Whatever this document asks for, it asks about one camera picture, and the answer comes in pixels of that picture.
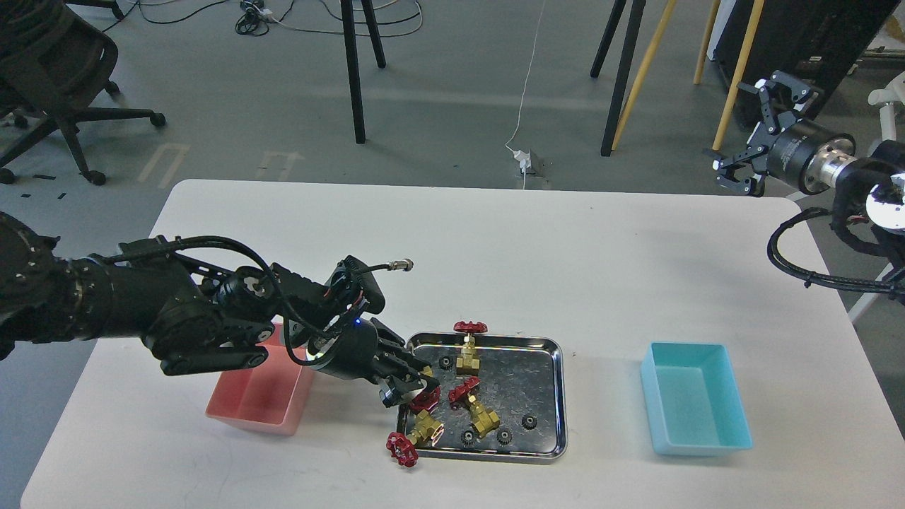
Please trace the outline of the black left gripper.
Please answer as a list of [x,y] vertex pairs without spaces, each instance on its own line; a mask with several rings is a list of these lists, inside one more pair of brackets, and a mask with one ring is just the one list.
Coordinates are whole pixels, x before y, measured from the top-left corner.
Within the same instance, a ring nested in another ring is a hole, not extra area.
[[430,363],[417,358],[400,335],[376,318],[349,325],[310,367],[340,380],[362,379],[378,385],[385,408],[408,404],[440,386]]

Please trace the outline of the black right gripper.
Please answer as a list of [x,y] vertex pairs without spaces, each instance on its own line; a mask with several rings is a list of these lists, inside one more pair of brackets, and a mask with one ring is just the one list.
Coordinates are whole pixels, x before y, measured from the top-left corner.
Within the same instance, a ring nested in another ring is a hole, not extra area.
[[765,194],[764,176],[802,193],[835,187],[839,172],[854,159],[856,143],[850,134],[812,120],[809,110],[823,97],[823,90],[783,71],[773,71],[754,85],[739,83],[737,89],[757,97],[761,119],[750,138],[765,134],[765,145],[747,147],[733,156],[705,148],[718,186],[751,197]]

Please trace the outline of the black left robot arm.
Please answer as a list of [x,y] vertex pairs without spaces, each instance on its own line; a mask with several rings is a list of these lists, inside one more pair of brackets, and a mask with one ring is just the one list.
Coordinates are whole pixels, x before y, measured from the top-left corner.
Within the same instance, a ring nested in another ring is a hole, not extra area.
[[388,408],[436,395],[429,364],[376,315],[385,297],[375,271],[413,267],[404,259],[340,261],[317,283],[265,261],[223,236],[142,239],[114,257],[55,257],[57,238],[1,218],[2,356],[18,342],[138,337],[167,375],[223,373],[262,365],[265,339],[284,323],[296,364],[381,387]]

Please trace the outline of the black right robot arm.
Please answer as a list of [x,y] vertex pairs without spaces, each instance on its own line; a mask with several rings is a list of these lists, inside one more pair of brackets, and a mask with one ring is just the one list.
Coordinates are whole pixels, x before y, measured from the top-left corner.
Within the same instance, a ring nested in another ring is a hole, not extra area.
[[[824,127],[806,117],[821,90],[800,78],[773,71],[754,85],[740,89],[759,100],[762,119],[747,147],[725,157],[714,152],[717,183],[738,194],[762,197],[765,178],[798,188],[804,194],[834,191],[833,205],[809,207],[783,222],[767,242],[767,258],[805,286],[846,292],[885,294],[902,302],[903,286],[903,144],[883,141],[869,157],[856,157],[856,141],[847,133]],[[830,219],[831,231],[856,252],[885,258],[892,273],[876,280],[853,279],[806,270],[779,251],[782,234],[817,217]]]

